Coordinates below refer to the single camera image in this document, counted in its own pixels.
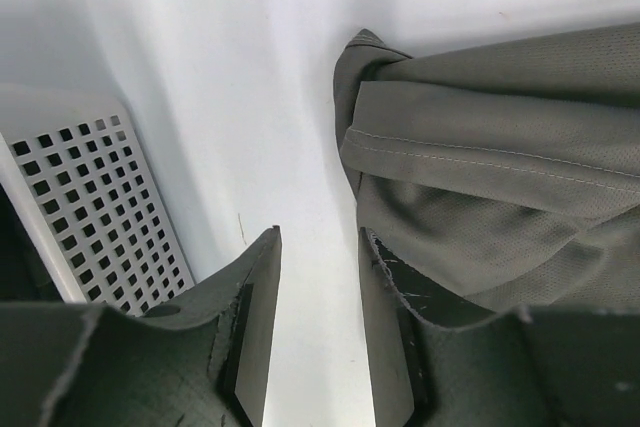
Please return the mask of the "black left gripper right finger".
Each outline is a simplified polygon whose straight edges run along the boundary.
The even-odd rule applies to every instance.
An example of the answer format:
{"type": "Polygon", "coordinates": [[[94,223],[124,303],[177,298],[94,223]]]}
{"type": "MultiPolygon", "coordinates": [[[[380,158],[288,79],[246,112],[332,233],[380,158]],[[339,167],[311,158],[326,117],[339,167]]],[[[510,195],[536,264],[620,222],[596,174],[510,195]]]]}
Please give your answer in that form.
{"type": "Polygon", "coordinates": [[[370,230],[359,274],[379,426],[635,426],[639,315],[494,312],[422,276],[370,230]]]}

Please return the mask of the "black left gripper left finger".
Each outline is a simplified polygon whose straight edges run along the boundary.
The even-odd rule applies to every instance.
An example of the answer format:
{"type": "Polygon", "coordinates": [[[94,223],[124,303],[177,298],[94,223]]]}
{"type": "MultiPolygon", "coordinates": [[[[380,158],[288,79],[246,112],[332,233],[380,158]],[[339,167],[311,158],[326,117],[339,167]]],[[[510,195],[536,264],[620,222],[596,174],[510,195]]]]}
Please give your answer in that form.
{"type": "Polygon", "coordinates": [[[259,426],[281,232],[134,317],[104,304],[1,307],[5,426],[259,426]]]}

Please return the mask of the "grey t-shirt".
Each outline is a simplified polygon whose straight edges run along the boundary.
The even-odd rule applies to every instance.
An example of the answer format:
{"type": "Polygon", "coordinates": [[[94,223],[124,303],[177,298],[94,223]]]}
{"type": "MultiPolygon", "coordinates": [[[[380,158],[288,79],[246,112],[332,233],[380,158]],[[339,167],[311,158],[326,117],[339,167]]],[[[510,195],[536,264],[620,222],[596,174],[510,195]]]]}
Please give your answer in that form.
{"type": "Polygon", "coordinates": [[[358,226],[471,304],[639,304],[639,27],[425,57],[359,32],[334,71],[358,226]]]}

